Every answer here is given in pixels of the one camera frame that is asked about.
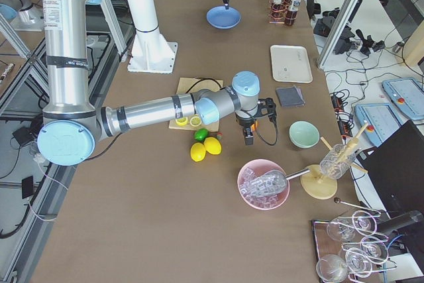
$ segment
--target lemon slice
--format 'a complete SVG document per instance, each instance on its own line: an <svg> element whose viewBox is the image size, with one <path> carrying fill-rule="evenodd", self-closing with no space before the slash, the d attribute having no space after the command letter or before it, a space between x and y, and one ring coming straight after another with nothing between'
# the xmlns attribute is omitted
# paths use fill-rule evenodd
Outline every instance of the lemon slice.
<svg viewBox="0 0 424 283"><path fill-rule="evenodd" d="M184 126L188 124L188 117L182 117L181 119L175 120L176 125L178 126Z"/></svg>
<svg viewBox="0 0 424 283"><path fill-rule="evenodd" d="M192 127L198 127L201 125L201 119L199 115L193 115L190 119L190 125Z"/></svg>

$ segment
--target white desk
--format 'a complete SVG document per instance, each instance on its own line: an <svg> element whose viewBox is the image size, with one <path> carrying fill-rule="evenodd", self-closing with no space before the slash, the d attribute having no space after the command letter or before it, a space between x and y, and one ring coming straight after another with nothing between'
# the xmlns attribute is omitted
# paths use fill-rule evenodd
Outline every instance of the white desk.
<svg viewBox="0 0 424 283"><path fill-rule="evenodd" d="M331 11L336 7L341 7L343 1L344 0L315 0L316 3L319 3L321 5L321 12ZM379 0L363 0L357 14L355 15L355 18L352 21L351 27L353 33L355 33L355 30L359 28L363 32L365 38L368 35L371 35L372 39L376 42L384 40L387 48L392 47L396 42L402 40L397 30L394 30L395 26L391 22L384 8L381 6ZM318 50L322 50L325 41L326 38L315 35L315 42L318 46ZM386 95L386 92L382 89L381 83L383 80L397 78L393 74L397 75L398 77L413 77L419 82L422 81L421 76L418 76L417 74L413 73L409 68L405 66L405 64L400 64L401 59L394 56L390 52L383 50L381 53L371 53L369 58L363 60L365 58L366 56L359 52L359 50L352 51L350 53L350 58L346 55L346 53L339 55L333 53L332 55L330 55L324 67L324 72L326 72L327 74L327 85L330 93L333 93L334 91L339 91L341 89L349 90L351 98L347 100L348 105L345 107L345 110L349 113L352 112L352 104L354 106L359 103L362 104L390 102L390 99ZM363 60L364 66L362 66L362 64L355 59ZM338 72L352 68L372 68L377 65L379 68L367 70L366 73L368 79L364 74L360 74L354 71ZM418 66L412 68L418 74L421 74L421 70ZM366 87L365 89L364 96L362 89L365 86L361 86L358 84L361 81L366 82L367 80L372 78L374 79L368 82L368 87ZM355 97L363 99L361 99L358 103L355 103L357 100L357 98ZM407 120L407 118L404 117L400 113L400 111L398 113L403 121ZM352 130L353 134L358 131L358 128L360 126L356 118L354 120L355 128L353 128ZM372 144L364 135L362 135L360 138L359 147L362 149L367 149L372 147ZM363 173L355 169L352 169L352 174L355 178L363 175ZM356 182L356 194L360 200L368 202L373 208L385 209L368 175L357 180ZM414 259L409 254L395 256L392 258L392 260L397 262L398 269L396 269L395 271L388 272L389 281L423 275L423 273L420 271L417 264L415 263Z"/></svg>

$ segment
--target black monitor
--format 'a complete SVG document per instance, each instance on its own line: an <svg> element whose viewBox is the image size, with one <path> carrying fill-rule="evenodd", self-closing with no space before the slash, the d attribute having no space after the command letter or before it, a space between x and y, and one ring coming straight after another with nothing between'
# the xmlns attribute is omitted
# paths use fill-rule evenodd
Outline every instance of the black monitor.
<svg viewBox="0 0 424 283"><path fill-rule="evenodd" d="M376 150L360 160L390 217L424 213L424 136L412 121L403 124ZM399 229L402 241L424 272L424 223Z"/></svg>

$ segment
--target black cylinder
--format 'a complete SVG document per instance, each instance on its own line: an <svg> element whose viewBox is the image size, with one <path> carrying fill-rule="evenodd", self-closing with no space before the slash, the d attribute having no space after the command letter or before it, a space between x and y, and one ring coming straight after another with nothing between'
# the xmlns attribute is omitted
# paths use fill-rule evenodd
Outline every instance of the black cylinder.
<svg viewBox="0 0 424 283"><path fill-rule="evenodd" d="M422 222L424 216L418 210L412 210L402 215L398 215L392 219L389 219L385 222L381 222L377 226L378 232L381 233L391 233L394 230L412 225L414 223Z"/></svg>

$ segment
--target yellow lemon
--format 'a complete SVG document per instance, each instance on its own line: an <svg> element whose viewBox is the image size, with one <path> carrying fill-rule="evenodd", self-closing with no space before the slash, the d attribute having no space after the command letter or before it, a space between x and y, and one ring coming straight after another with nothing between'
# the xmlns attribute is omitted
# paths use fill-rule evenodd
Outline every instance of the yellow lemon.
<svg viewBox="0 0 424 283"><path fill-rule="evenodd" d="M190 156L191 159L195 162L200 162L205 158L206 155L206 149L204 145L201 142L197 142L193 144L193 146L190 149Z"/></svg>
<svg viewBox="0 0 424 283"><path fill-rule="evenodd" d="M209 154L219 155L222 151L221 143L215 137L207 137L204 144Z"/></svg>
<svg viewBox="0 0 424 283"><path fill-rule="evenodd" d="M192 127L198 127L201 125L201 119L199 115L193 115L190 119L190 125Z"/></svg>
<svg viewBox="0 0 424 283"><path fill-rule="evenodd" d="M175 120L175 123L176 123L178 126L184 126L184 125L187 125L187 124L188 124L188 117L182 117L181 119L176 119L176 120Z"/></svg>

